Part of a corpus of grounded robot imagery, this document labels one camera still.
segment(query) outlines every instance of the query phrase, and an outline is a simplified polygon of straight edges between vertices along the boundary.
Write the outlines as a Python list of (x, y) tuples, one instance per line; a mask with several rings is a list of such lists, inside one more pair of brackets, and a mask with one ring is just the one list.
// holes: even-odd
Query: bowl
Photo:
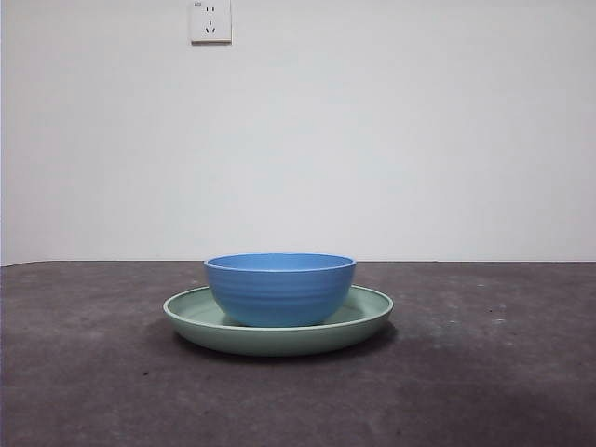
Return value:
[(356, 261), (323, 253), (245, 253), (205, 261), (213, 298), (247, 326), (309, 326), (347, 297)]

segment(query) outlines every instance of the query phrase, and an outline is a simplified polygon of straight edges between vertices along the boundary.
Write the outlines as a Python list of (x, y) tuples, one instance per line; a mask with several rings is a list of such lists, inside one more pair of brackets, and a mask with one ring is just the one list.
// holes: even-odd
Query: ceramic bowl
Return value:
[(247, 253), (205, 262), (215, 302), (228, 316), (264, 328), (317, 324), (341, 305), (356, 261), (321, 253)]

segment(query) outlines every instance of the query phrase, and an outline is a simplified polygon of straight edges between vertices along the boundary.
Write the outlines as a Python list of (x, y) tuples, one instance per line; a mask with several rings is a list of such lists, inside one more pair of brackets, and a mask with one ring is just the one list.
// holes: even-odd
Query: wall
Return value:
[(593, 1), (5, 0), (3, 263), (596, 260)]

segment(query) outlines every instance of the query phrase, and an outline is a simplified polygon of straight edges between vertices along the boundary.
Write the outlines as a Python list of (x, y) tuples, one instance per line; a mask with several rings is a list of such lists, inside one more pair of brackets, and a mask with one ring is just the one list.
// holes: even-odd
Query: plate rim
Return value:
[(383, 310), (383, 312), (381, 312), (379, 314), (375, 314), (371, 317), (352, 319), (350, 321), (342, 321), (339, 323), (319, 324), (317, 326), (294, 326), (294, 327), (275, 327), (275, 328), (258, 327), (258, 326), (228, 326), (225, 324), (213, 324), (213, 323), (207, 323), (207, 322), (200, 322), (195, 319), (189, 319), (189, 318), (182, 317), (178, 314), (171, 312), (168, 309), (169, 303), (176, 300), (177, 298), (179, 298), (183, 295), (189, 294), (189, 293), (204, 291), (206, 289), (210, 289), (210, 286), (197, 287), (195, 289), (191, 289), (189, 291), (181, 291), (180, 293), (176, 293), (175, 295), (170, 296), (170, 298), (168, 298), (165, 301), (165, 303), (163, 304), (164, 312), (166, 313), (166, 315), (169, 318), (173, 318), (178, 321), (182, 321), (182, 322), (185, 322), (188, 324), (192, 324), (194, 326), (199, 326), (199, 327), (204, 327), (204, 328), (220, 329), (220, 330), (227, 330), (227, 331), (248, 331), (248, 332), (303, 332), (303, 331), (316, 331), (316, 330), (323, 330), (323, 329), (330, 329), (330, 328), (341, 328), (341, 327), (345, 327), (345, 326), (353, 326), (356, 324), (365, 323), (368, 321), (373, 321), (378, 318), (382, 318), (385, 315), (388, 315), (389, 313), (391, 313), (391, 311), (393, 310), (393, 300), (391, 298), (389, 298), (386, 294), (382, 293), (381, 291), (376, 291), (375, 289), (359, 286), (356, 284), (352, 284), (350, 286), (350, 289), (360, 289), (363, 291), (372, 292), (375, 295), (379, 295), (380, 297), (385, 299), (385, 301), (387, 303), (386, 309)]

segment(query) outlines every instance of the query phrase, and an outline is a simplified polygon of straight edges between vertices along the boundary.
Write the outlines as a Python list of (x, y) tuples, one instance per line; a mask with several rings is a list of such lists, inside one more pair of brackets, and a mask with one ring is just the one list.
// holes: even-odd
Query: wall socket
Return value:
[(190, 40), (193, 44), (232, 42), (231, 0), (195, 1), (190, 6)]

